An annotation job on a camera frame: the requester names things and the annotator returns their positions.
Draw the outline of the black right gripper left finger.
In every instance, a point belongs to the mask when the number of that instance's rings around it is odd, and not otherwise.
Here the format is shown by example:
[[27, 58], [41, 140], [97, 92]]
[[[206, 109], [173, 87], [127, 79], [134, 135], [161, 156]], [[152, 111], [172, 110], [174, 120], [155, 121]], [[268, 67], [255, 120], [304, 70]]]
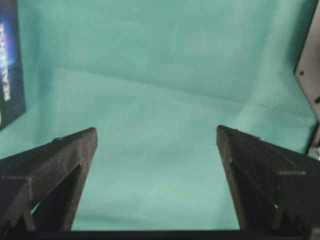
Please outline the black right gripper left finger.
[[97, 146], [90, 127], [1, 159], [0, 230], [71, 230]]

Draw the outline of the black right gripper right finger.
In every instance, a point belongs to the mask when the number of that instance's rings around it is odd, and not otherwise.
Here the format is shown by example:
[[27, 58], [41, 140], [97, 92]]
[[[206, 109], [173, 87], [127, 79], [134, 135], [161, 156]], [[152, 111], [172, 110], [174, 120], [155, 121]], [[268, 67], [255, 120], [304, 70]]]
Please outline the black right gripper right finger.
[[224, 125], [216, 144], [241, 229], [320, 227], [320, 162]]

